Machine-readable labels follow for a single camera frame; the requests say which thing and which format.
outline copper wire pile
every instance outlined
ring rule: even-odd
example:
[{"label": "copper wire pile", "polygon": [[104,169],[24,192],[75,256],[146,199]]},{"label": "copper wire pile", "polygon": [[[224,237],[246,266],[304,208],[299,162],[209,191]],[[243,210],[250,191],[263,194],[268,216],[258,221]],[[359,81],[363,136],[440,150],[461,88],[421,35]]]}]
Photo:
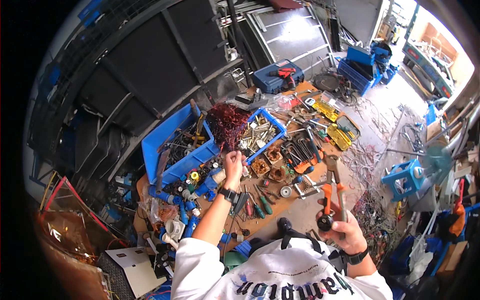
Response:
[{"label": "copper wire pile", "polygon": [[208,121],[212,135],[220,151],[223,148],[233,151],[238,143],[238,135],[247,123],[250,112],[233,104],[217,103],[208,111]]},{"label": "copper wire pile", "polygon": [[395,216],[389,214],[381,203],[380,178],[373,174],[378,154],[374,146],[363,147],[357,142],[340,158],[353,172],[353,178],[365,187],[365,193],[353,207],[352,214],[358,220],[377,267],[385,255],[397,246],[401,237],[396,229]]}]

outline orange-handled pliers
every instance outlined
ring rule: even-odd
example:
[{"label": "orange-handled pliers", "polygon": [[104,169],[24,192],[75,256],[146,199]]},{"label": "orange-handled pliers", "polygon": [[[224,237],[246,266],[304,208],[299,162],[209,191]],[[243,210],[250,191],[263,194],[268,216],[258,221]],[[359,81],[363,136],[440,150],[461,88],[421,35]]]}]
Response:
[{"label": "orange-handled pliers", "polygon": [[[317,220],[318,228],[321,231],[329,231],[332,228],[333,218],[332,218],[332,210],[330,209],[330,202],[332,200],[332,174],[335,178],[336,183],[336,191],[338,195],[338,204],[340,207],[340,213],[342,216],[343,222],[348,222],[347,211],[344,209],[346,195],[345,191],[347,187],[344,186],[340,182],[340,176],[338,174],[338,169],[336,167],[336,162],[338,160],[338,156],[336,155],[327,155],[324,153],[324,160],[327,165],[327,181],[322,186],[322,190],[324,191],[325,198],[324,198],[324,209],[322,216]],[[340,238],[345,238],[345,234],[341,234]]]}]

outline orange cloth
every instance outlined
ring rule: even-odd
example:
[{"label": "orange cloth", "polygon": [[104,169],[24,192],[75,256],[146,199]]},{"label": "orange cloth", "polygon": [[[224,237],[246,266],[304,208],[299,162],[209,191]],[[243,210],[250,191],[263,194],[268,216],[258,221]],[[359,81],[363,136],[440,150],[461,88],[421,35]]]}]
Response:
[{"label": "orange cloth", "polygon": [[465,208],[462,204],[457,204],[454,207],[453,213],[458,215],[458,219],[455,221],[455,223],[453,223],[452,226],[450,226],[448,231],[456,236],[459,236],[460,233],[462,233],[463,227],[465,226]]}]

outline concrete floor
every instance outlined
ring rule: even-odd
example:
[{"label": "concrete floor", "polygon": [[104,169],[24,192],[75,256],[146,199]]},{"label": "concrete floor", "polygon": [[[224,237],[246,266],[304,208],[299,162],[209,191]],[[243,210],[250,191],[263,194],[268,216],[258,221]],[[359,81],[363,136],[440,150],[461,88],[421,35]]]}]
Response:
[{"label": "concrete floor", "polygon": [[[392,60],[398,61],[403,65],[403,53],[401,52],[404,40],[399,41],[397,46],[393,46]],[[334,56],[344,57],[346,53],[335,53]],[[422,122],[423,115],[427,109],[427,104],[422,97],[410,85],[408,80],[397,74],[388,85],[378,84],[369,90],[364,97],[359,97],[358,109],[360,114],[353,107],[342,108],[349,117],[351,117],[361,128],[361,137],[359,143],[363,146],[372,145],[379,152],[379,161],[375,166],[375,178],[378,179],[378,187],[383,195],[382,204],[393,213],[395,205],[390,202],[392,198],[391,191],[382,186],[380,177],[385,175],[384,169],[391,169],[393,164],[398,164],[405,160],[410,160],[409,156],[398,153],[386,154],[386,148],[393,148],[402,151],[412,151],[411,146],[405,138],[398,134],[401,127],[406,124]],[[423,135],[426,135],[426,126],[423,128]],[[340,177],[346,186],[359,186],[353,179],[352,171],[339,161],[338,170]],[[361,189],[349,190],[346,207],[351,210],[364,191]],[[298,199],[287,210],[279,214],[277,219],[287,217],[298,232],[306,232],[317,228],[315,215],[322,209],[317,203],[319,198],[323,198],[323,192],[307,197],[305,200]],[[262,229],[253,234],[250,238],[259,237],[263,239],[276,238],[276,220],[272,220]]]}]

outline screwdriver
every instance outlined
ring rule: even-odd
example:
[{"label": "screwdriver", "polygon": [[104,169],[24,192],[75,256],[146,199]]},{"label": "screwdriver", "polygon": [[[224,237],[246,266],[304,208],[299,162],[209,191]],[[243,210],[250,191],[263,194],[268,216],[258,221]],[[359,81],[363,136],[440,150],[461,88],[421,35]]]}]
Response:
[{"label": "screwdriver", "polygon": [[256,185],[255,185],[255,189],[257,190],[257,193],[258,193],[258,196],[260,197],[260,200],[264,204],[265,211],[267,212],[267,214],[269,214],[269,215],[273,214],[273,211],[272,211],[272,208],[270,207],[270,204],[268,204],[267,200],[265,199],[265,196],[262,196],[262,193],[260,193],[260,190],[257,188]]},{"label": "screwdriver", "polygon": [[258,204],[255,203],[255,200],[253,199],[253,197],[252,197],[252,202],[253,202],[253,207],[255,207],[255,210],[256,210],[257,213],[260,215],[260,218],[265,219],[265,214],[264,214],[264,212],[263,212],[262,209],[258,206]]},{"label": "screwdriver", "polygon": [[[248,192],[248,191],[247,191],[247,185],[245,184],[244,186],[245,186],[245,192]],[[247,215],[248,215],[248,216],[251,216],[251,215],[252,215],[252,208],[250,207],[250,201],[249,201],[248,198],[247,198],[246,204],[247,204]]]}]

